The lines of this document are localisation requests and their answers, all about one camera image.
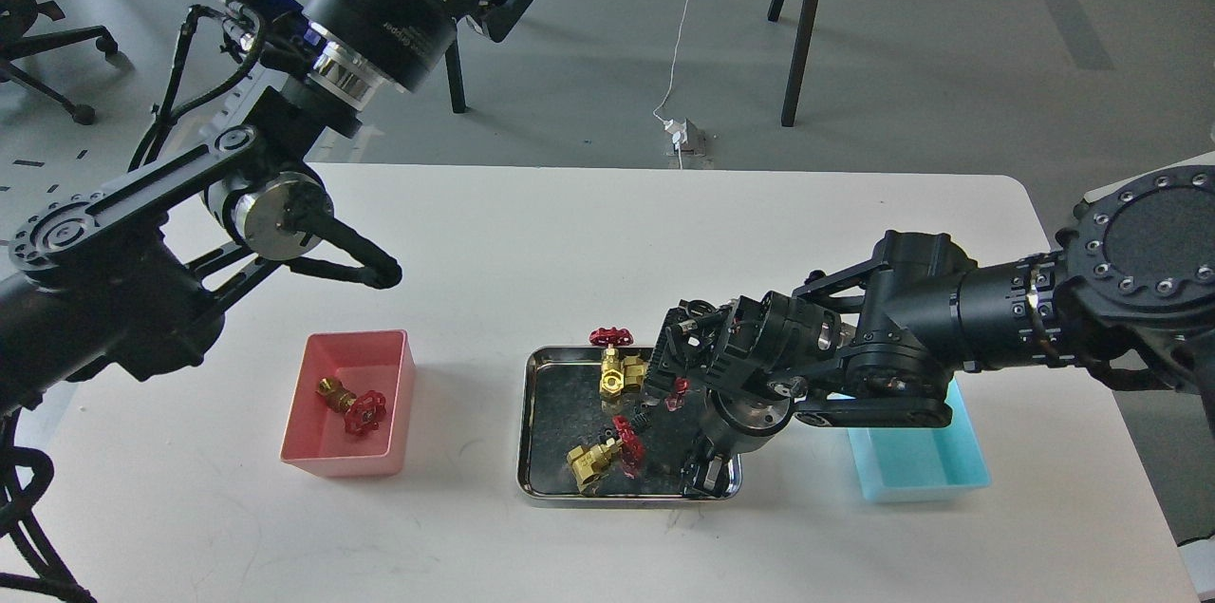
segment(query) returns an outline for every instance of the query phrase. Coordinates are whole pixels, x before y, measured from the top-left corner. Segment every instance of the stainless steel tray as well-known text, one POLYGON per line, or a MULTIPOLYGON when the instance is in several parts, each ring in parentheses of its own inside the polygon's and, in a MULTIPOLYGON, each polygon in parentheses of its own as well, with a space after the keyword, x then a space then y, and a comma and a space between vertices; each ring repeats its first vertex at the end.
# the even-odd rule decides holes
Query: stainless steel tray
MULTIPOLYGON (((621 348, 626 356, 650 357, 650 348, 621 348)), ((703 410, 701 393, 690 391, 676 412, 659 411, 652 427, 642 435, 645 443, 645 468, 629 479, 618 464, 611 469, 593 496, 578 494, 565 463, 565 455, 577 444, 586 444, 599 430, 611 426, 611 416, 599 401, 599 346, 546 346, 527 359, 524 389, 522 430, 519 439, 519 486, 537 500, 609 508, 668 506, 672 502, 720 501, 734 496, 742 484, 742 466, 738 456, 729 466, 725 496, 713 498, 684 495, 680 470, 691 452, 703 410)))

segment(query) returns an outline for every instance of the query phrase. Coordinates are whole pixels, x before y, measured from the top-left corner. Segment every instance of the chair wheel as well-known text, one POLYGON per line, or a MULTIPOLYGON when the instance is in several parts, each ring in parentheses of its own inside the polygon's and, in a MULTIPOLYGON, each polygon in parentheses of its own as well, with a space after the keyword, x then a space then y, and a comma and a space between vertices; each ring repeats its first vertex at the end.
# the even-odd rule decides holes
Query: chair wheel
POLYGON ((91 126, 97 119, 97 112, 87 105, 73 106, 70 111, 73 122, 80 124, 81 126, 91 126))
POLYGON ((97 46, 97 50, 101 50, 101 52, 106 55, 106 57, 118 52, 118 41, 114 39, 107 39, 107 36, 100 36, 95 45, 97 46))

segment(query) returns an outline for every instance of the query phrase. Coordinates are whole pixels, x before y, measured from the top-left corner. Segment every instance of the metal bolt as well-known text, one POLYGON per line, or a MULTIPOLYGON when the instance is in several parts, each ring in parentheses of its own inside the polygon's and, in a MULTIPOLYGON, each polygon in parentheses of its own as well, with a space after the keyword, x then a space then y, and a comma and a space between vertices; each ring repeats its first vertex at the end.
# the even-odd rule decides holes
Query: metal bolt
POLYGON ((220 136, 219 147, 221 150, 237 150, 239 147, 249 145, 249 141, 252 140, 253 136, 249 135, 249 131, 244 130, 243 128, 234 128, 233 130, 225 133, 222 136, 220 136))

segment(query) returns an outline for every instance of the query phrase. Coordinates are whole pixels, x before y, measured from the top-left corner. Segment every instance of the white table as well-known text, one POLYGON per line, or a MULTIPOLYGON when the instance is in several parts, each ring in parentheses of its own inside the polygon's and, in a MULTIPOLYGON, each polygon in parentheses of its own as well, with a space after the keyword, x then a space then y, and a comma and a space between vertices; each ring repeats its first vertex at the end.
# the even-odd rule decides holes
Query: white table
MULTIPOLYGON (((38 515, 102 603, 1194 601, 1113 399, 1080 371, 961 376, 993 485, 953 503, 865 503, 843 430, 803 426, 744 457, 723 503, 547 509, 515 485, 535 349, 612 325, 652 343, 679 299, 789 292, 865 260, 886 227, 950 232, 981 264, 1046 249, 1015 180, 321 174, 405 282, 276 274, 200 368, 146 384, 109 370, 77 391, 38 515), (326 480, 279 463, 306 336, 386 327, 409 332, 418 364, 405 470, 326 480)), ((197 203, 166 230, 182 257, 221 239, 197 203)))

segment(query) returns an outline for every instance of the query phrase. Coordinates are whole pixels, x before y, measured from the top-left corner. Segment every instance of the brass fitting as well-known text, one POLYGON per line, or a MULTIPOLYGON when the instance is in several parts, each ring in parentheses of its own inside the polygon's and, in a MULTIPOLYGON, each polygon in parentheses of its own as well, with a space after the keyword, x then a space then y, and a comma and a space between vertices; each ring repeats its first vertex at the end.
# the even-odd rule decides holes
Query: brass fitting
POLYGON ((586 494, 603 479, 611 462, 620 455, 620 439, 609 439, 594 446, 575 446, 565 455, 565 462, 578 484, 578 494, 586 494))
POLYGON ((324 398, 324 402, 329 408, 339 413, 349 411, 355 405, 355 401, 358 400, 355 393, 341 387, 341 381, 338 378, 321 378, 321 382, 316 383, 316 393, 324 398))
POLYGON ((645 383, 645 361, 642 356, 621 357, 620 349, 604 349, 599 373, 599 399, 615 404, 626 391, 640 391, 645 383))

